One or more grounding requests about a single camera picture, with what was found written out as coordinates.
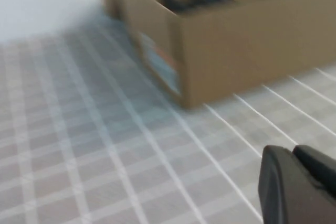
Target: label on box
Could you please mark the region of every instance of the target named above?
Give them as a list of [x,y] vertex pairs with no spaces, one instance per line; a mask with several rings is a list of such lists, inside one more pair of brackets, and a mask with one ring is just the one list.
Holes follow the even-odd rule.
[[149,66],[172,91],[181,94],[175,59],[158,48],[150,37],[144,34],[141,34],[140,37],[144,49],[144,57]]

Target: white grout line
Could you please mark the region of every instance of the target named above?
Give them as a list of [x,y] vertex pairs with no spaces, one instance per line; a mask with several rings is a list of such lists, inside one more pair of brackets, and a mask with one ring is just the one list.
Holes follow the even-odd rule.
[[272,125],[278,132],[280,132],[282,135],[284,135],[289,141],[291,141],[293,144],[298,145],[298,143],[292,139],[289,135],[287,135],[283,130],[281,130],[278,126],[276,126],[270,119],[265,117],[263,114],[261,114],[259,111],[257,111],[255,108],[253,108],[247,101],[245,101],[240,96],[234,94],[234,96],[241,101],[243,104],[248,106],[251,110],[253,110],[255,113],[257,113],[259,116],[261,116],[266,122],[268,122],[270,125]]
[[73,61],[70,49],[68,48],[67,44],[64,42],[64,40],[60,37],[58,39],[55,38],[58,44],[58,48],[60,51],[60,54],[62,56],[62,60],[67,66],[67,69],[72,77],[72,80],[75,82],[76,87],[78,89],[78,92],[80,93],[80,96],[82,97],[87,110],[90,113],[90,117],[92,118],[94,124],[96,125],[97,129],[99,129],[98,133],[103,141],[109,156],[112,160],[112,162],[115,164],[118,175],[125,187],[125,190],[128,194],[128,197],[130,199],[130,202],[132,206],[134,207],[135,213],[138,216],[140,223],[142,224],[148,224],[147,217],[141,207],[141,204],[139,202],[139,199],[135,193],[135,190],[130,182],[129,176],[127,174],[127,171],[118,155],[118,152],[114,146],[113,139],[111,138],[109,131],[107,129],[106,124],[104,123],[103,118],[101,117],[97,106],[95,105],[95,101],[92,98],[90,92],[88,91],[88,88],[78,70],[78,67],[76,63]]
[[[35,198],[35,189],[34,189],[34,176],[32,174],[32,166],[30,163],[30,152],[29,152],[29,133],[27,129],[27,116],[25,113],[25,100],[24,100],[24,90],[22,89],[22,76],[20,70],[20,62],[18,59],[17,48],[14,49],[11,53],[4,52],[4,61],[5,61],[5,71],[6,81],[8,87],[10,88],[11,84],[15,84],[16,89],[8,89],[9,91],[9,100],[11,112],[13,115],[13,129],[14,129],[14,142],[17,146],[17,158],[18,165],[20,170],[20,184],[22,186],[23,192],[23,205],[25,210],[25,217],[27,224],[38,223],[38,216],[36,211],[36,198]],[[19,97],[20,102],[13,104],[12,98]]]
[[329,129],[328,127],[326,127],[324,124],[322,124],[321,122],[319,122],[318,120],[316,120],[315,118],[313,118],[312,116],[310,116],[309,114],[307,114],[306,112],[304,112],[303,110],[301,110],[300,108],[296,107],[294,104],[292,104],[289,101],[287,101],[284,97],[282,97],[281,95],[279,95],[277,92],[273,91],[272,89],[270,89],[269,87],[267,87],[265,85],[262,85],[262,86],[265,89],[267,89],[268,91],[270,91],[272,94],[276,95],[278,98],[282,99],[284,102],[286,102],[292,108],[296,109],[297,111],[299,111],[300,113],[302,113],[303,115],[305,115],[306,117],[308,117],[310,120],[312,120],[315,123],[317,123],[319,126],[321,126],[322,128],[324,128],[326,131],[328,131],[332,135],[336,136],[336,133],[333,132],[331,129]]
[[[114,40],[112,36],[110,36],[106,31],[103,30],[99,26],[101,34],[103,34],[108,41],[110,41],[118,50],[119,52],[124,55],[125,59],[131,60],[130,57],[120,48],[118,43]],[[251,211],[256,215],[256,217],[262,222],[262,216],[260,213],[255,209],[255,207],[249,202],[249,200],[246,198],[244,193],[239,189],[239,187],[234,183],[234,181],[227,175],[227,173],[222,169],[218,161],[209,153],[209,151],[204,147],[202,142],[197,138],[195,133],[191,130],[191,128],[188,126],[188,124],[185,122],[185,120],[179,115],[173,107],[168,103],[167,99],[158,92],[158,90],[154,87],[154,85],[151,83],[151,81],[148,79],[148,77],[139,69],[136,68],[136,70],[140,73],[142,78],[144,79],[145,83],[149,86],[152,87],[155,94],[159,97],[159,99],[165,104],[165,106],[168,108],[168,110],[174,115],[174,117],[179,121],[179,123],[182,125],[182,127],[186,130],[188,135],[194,140],[195,144],[203,151],[203,153],[213,162],[215,167],[220,171],[220,173],[226,178],[226,180],[229,182],[229,184],[233,187],[233,189],[238,193],[238,195],[242,198],[242,200],[247,204],[247,206],[251,209]],[[256,153],[261,156],[256,149],[252,147]]]
[[168,173],[174,180],[176,186],[181,191],[182,195],[184,196],[185,200],[194,211],[197,219],[202,224],[206,224],[206,220],[203,218],[200,210],[197,208],[196,204],[193,202],[191,196],[188,194],[186,189],[184,188],[182,182],[180,181],[178,175],[176,174],[175,170],[171,166],[171,164],[166,159],[164,152],[161,150],[157,142],[155,141],[152,133],[149,129],[145,126],[144,122],[142,121],[141,117],[138,115],[136,110],[134,109],[131,101],[125,95],[119,84],[117,83],[116,79],[112,76],[109,72],[109,69],[106,67],[105,63],[100,58],[98,52],[94,49],[93,45],[91,44],[90,40],[84,34],[78,34],[78,38],[82,42],[83,46],[86,48],[87,52],[91,55],[92,59],[96,63],[97,67],[101,70],[102,74],[105,76],[106,80],[108,81],[109,85],[111,85],[112,89],[116,92],[117,96],[120,98],[122,104],[132,116],[134,122],[138,125],[148,142],[151,144],[152,148],[157,153],[158,157],[164,164],[165,168],[167,169]]
[[207,107],[211,113],[213,113],[214,116],[216,116],[218,119],[220,119],[227,127],[229,127],[247,146],[249,146],[259,157],[262,157],[262,155],[258,152],[257,149],[255,149],[231,124],[229,124],[224,118],[222,118],[212,107],[205,104],[205,107]]
[[[34,48],[37,48],[37,50],[39,51],[38,54],[43,54],[44,52],[43,48],[41,47],[41,44],[38,40],[30,41],[29,45],[31,52],[34,51]],[[34,55],[32,55],[32,58],[36,68],[36,72],[38,72],[39,78],[45,78],[40,79],[40,81],[43,93],[45,94],[45,98],[48,104],[48,110],[50,112],[50,117],[52,119],[54,128],[66,129],[65,120],[63,118],[60,104],[57,95],[55,93],[55,87],[52,83],[52,76],[50,73],[50,69],[47,65],[47,62],[44,56],[35,57]],[[66,131],[57,132],[57,136],[59,137],[59,139],[64,139],[67,140],[68,142],[68,146],[65,145],[61,146],[61,152],[66,161],[67,174],[70,178],[71,189],[75,197],[76,205],[78,207],[78,211],[81,217],[81,223],[87,224],[91,221],[91,214],[85,196],[82,193],[83,184],[79,176],[75,155],[72,151],[72,148],[69,147],[71,145],[71,139]]]
[[325,95],[321,94],[320,92],[316,91],[315,89],[313,89],[312,87],[308,86],[307,84],[299,81],[298,79],[295,79],[294,77],[290,76],[290,78],[297,82],[298,84],[302,85],[303,87],[305,87],[306,89],[310,90],[311,92],[313,92],[314,94],[318,95],[319,97],[321,97],[322,99],[326,100],[327,102],[330,102],[331,104],[336,106],[336,102],[331,100],[330,98],[326,97]]
[[335,76],[333,76],[333,75],[331,75],[331,74],[329,74],[329,73],[326,73],[326,72],[322,71],[322,70],[319,69],[319,68],[315,68],[315,69],[316,69],[317,71],[319,71],[321,74],[323,74],[325,77],[327,77],[327,78],[329,78],[330,80],[336,82],[336,77],[335,77]]

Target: floor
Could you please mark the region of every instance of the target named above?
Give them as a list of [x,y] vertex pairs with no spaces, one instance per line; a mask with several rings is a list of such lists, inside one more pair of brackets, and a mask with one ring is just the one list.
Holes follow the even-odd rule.
[[268,144],[336,157],[336,66],[192,112],[118,22],[0,49],[0,223],[262,223]]

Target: cardboard box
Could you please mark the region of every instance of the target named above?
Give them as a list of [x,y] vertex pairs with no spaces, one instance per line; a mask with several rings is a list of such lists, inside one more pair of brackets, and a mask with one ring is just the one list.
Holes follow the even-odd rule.
[[185,108],[336,60],[334,0],[240,0],[177,15],[125,0],[142,59]]

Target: white wall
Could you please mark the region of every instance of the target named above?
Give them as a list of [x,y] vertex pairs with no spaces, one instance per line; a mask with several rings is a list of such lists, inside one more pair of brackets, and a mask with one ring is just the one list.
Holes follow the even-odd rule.
[[99,0],[0,0],[0,43],[102,17]]

